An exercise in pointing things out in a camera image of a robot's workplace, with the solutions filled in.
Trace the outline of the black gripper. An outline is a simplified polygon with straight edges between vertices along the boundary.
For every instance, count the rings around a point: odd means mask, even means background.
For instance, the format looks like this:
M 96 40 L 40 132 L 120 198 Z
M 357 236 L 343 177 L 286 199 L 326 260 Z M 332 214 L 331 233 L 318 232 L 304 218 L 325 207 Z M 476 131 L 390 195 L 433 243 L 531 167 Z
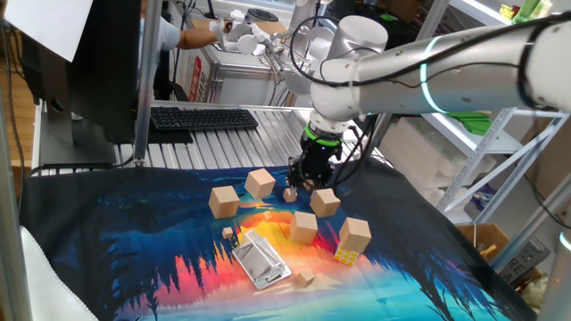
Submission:
M 302 182 L 300 174 L 317 175 L 312 179 L 315 189 L 330 188 L 331 175 L 334 168 L 329 160 L 333 156 L 340 159 L 341 140 L 327 140 L 321 137 L 302 135 L 300 144 L 302 154 L 300 155 L 299 163 L 296 166 L 290 165 L 288 167 L 286 182 L 289 193 L 292 196 L 298 194 L 297 190 Z

